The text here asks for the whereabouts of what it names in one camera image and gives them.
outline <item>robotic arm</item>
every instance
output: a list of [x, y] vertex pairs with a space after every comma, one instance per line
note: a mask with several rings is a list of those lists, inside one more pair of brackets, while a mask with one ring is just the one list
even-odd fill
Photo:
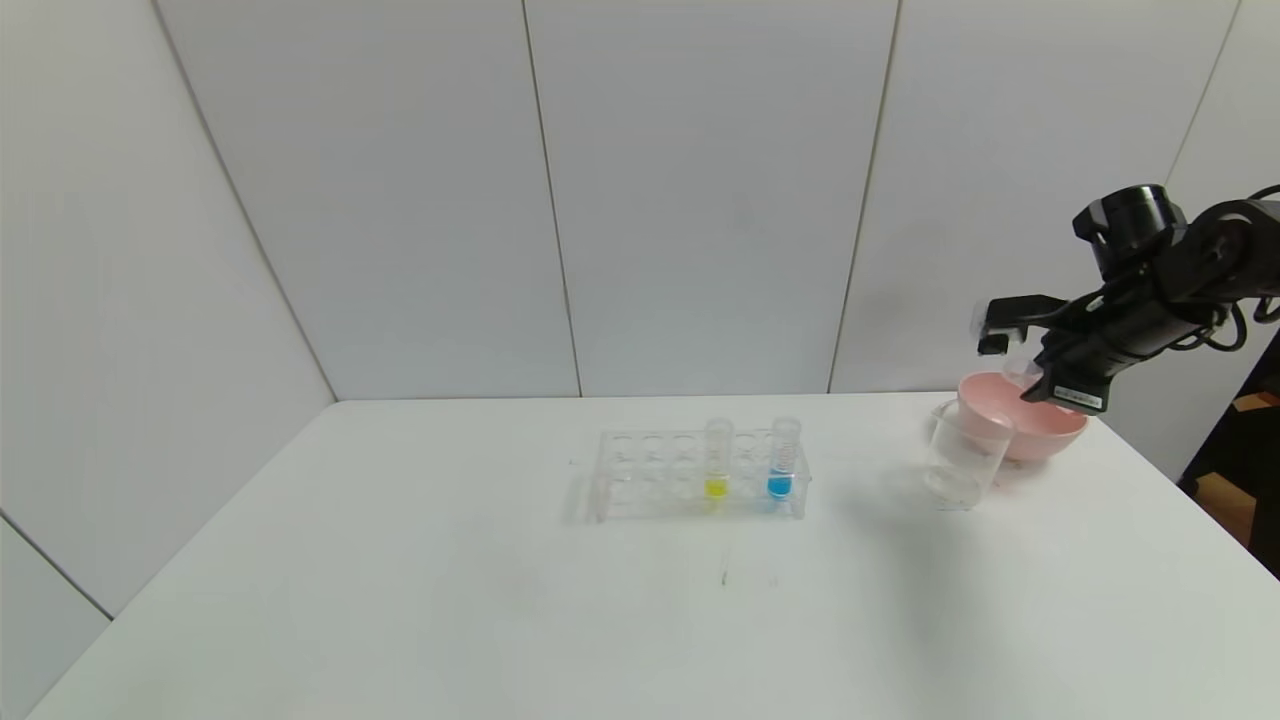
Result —
[[[1075, 217], [1075, 236], [1093, 246], [1102, 287], [1071, 301], [1044, 295], [992, 300], [979, 355], [1004, 355], [1032, 325], [1048, 332], [1036, 364], [1043, 375], [1023, 400], [1048, 401], [1089, 415], [1107, 409], [1111, 378], [1165, 350], [1244, 346], [1239, 300], [1257, 297], [1253, 319], [1280, 320], [1280, 201], [1229, 200], [1187, 223], [1158, 184], [1128, 187], [1094, 200]], [[1226, 319], [1230, 345], [1213, 340]]]

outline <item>yellow liquid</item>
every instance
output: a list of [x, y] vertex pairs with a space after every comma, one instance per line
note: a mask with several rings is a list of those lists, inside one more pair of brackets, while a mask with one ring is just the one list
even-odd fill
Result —
[[726, 495], [728, 495], [728, 475], [707, 473], [707, 497], [724, 497]]

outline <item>tabletop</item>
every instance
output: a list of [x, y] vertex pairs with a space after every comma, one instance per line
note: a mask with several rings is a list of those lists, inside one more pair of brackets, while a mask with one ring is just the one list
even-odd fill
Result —
[[[972, 511], [943, 393], [342, 402], [32, 720], [1275, 717], [1280, 584], [1103, 423]], [[803, 520], [588, 523], [603, 429], [804, 423]]]

